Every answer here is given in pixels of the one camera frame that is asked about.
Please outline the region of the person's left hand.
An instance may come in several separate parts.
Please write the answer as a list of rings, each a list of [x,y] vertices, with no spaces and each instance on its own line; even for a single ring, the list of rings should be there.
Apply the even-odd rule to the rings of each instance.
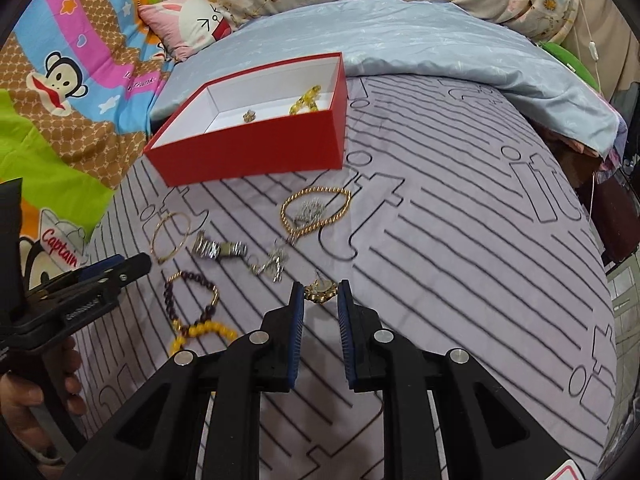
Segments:
[[[80,353],[75,349],[73,337],[62,342],[62,370],[66,391],[67,411],[75,416],[86,414],[85,400],[81,397],[82,385],[76,375],[81,367]],[[40,474],[46,479],[59,479],[64,465],[53,465],[53,443],[49,435],[36,421],[31,408],[39,406],[44,399],[42,390],[33,382],[8,373],[1,376],[1,414],[14,437],[21,445],[37,456]]]

